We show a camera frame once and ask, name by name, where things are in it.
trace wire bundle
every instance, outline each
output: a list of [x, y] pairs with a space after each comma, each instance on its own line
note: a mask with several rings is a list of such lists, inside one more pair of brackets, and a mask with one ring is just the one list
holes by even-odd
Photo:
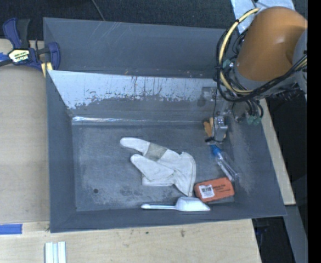
[[[258, 8], [254, 8], [246, 12], [243, 16], [239, 19], [235, 20], [232, 26], [224, 32], [222, 37], [220, 38], [217, 44], [217, 89], [220, 92], [222, 98], [227, 101], [231, 102], [243, 102], [246, 101], [247, 104], [250, 106], [250, 111], [253, 109], [253, 105], [257, 105], [259, 107], [258, 99], [266, 97], [264, 93], [269, 91], [271, 88], [275, 87], [280, 82], [286, 80], [287, 78], [291, 77], [295, 72], [304, 70], [307, 68], [307, 54], [305, 54], [297, 63], [295, 63], [289, 71], [279, 76], [271, 81], [265, 83], [264, 85], [254, 89], [254, 90], [247, 90], [246, 88], [242, 87], [239, 83], [234, 82], [232, 79], [229, 78], [229, 70], [224, 67], [223, 65], [223, 58], [227, 50], [227, 46], [229, 40], [231, 38], [232, 33], [236, 29], [236, 27], [243, 22], [248, 16], [255, 14], [259, 11]], [[240, 44], [246, 34], [246, 31], [243, 32], [235, 43], [238, 41]], [[234, 48], [234, 52], [238, 54], [237, 48]]]

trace glove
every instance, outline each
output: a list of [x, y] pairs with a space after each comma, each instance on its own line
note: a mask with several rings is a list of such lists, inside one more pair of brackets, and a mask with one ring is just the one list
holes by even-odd
[[190, 154], [182, 152], [179, 155], [168, 148], [138, 138], [122, 138], [120, 144], [142, 153], [131, 157], [131, 162], [144, 175], [142, 185], [175, 185], [186, 196], [192, 196], [196, 166]]

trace eraser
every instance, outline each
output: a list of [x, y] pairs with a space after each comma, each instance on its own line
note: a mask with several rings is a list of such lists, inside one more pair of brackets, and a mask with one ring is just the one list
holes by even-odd
[[228, 178], [218, 178], [195, 184], [194, 192], [202, 202], [212, 202], [235, 195], [232, 183]]

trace barcode label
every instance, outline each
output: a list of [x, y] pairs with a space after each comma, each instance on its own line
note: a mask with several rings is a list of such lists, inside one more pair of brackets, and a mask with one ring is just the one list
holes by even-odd
[[214, 197], [214, 195], [215, 195], [213, 187], [211, 186], [211, 184], [209, 184], [209, 185], [200, 185], [199, 186], [199, 191], [200, 191], [203, 199], [211, 198], [211, 197]]

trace scoop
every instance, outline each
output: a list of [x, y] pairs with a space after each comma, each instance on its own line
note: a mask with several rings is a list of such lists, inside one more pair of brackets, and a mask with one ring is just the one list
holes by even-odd
[[143, 209], [174, 209], [179, 211], [206, 211], [210, 210], [205, 203], [194, 197], [179, 197], [175, 205], [142, 204]]

